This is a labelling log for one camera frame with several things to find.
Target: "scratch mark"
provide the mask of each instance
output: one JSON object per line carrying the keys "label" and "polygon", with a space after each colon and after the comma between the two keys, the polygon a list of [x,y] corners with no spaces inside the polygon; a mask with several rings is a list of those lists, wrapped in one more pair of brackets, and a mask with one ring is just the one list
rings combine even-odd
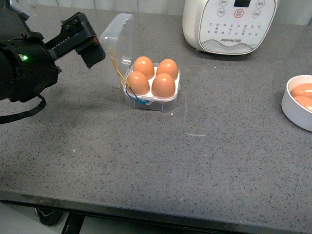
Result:
{"label": "scratch mark", "polygon": [[196,135],[196,134],[191,134],[191,133],[185,133],[186,135],[189,135],[189,136],[192,136],[192,137],[205,137],[206,134],[199,134],[199,135]]}
{"label": "scratch mark", "polygon": [[185,101],[185,103],[184,103],[184,107],[185,107],[185,112],[184,112],[183,120],[184,120],[184,122],[185,122],[186,114],[187,114],[187,104],[186,104],[186,101]]}

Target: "white bowl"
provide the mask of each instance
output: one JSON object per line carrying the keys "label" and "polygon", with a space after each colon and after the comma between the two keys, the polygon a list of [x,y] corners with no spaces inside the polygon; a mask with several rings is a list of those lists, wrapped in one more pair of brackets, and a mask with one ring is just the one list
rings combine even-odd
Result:
{"label": "white bowl", "polygon": [[291,91],[300,84],[312,83],[312,76],[301,75],[291,78],[286,85],[282,100],[285,115],[299,127],[312,132],[312,112],[301,106],[292,96]]}

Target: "display screen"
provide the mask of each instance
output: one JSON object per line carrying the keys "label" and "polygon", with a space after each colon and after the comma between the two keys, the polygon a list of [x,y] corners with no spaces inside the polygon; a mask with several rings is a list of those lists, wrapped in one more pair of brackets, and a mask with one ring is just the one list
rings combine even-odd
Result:
{"label": "display screen", "polygon": [[249,7],[251,0],[235,0],[234,6],[237,7]]}

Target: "floor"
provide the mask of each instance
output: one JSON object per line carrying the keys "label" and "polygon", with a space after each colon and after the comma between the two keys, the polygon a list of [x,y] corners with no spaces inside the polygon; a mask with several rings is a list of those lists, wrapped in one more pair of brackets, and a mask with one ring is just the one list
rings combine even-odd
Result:
{"label": "floor", "polygon": [[[34,208],[0,203],[1,234],[61,234],[67,214],[60,223],[46,227],[39,222]],[[146,224],[128,223],[102,218],[85,217],[80,234],[200,234]]]}

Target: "blue wire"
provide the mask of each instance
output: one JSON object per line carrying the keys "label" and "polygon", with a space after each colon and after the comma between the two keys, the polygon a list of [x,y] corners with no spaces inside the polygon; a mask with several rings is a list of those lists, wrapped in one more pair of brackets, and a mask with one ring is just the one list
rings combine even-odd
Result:
{"label": "blue wire", "polygon": [[127,90],[127,89],[128,89],[128,88],[126,88],[126,93],[127,93],[127,95],[128,95],[131,99],[133,99],[134,101],[137,101],[138,103],[144,104],[144,105],[147,103],[147,101],[140,100],[140,99],[137,97],[137,95],[134,93],[134,91],[133,91],[133,89],[132,89],[131,87],[129,87],[129,89],[132,91],[132,93],[134,94],[134,96],[135,96],[136,98],[132,97],[132,96],[128,93],[128,90]]}

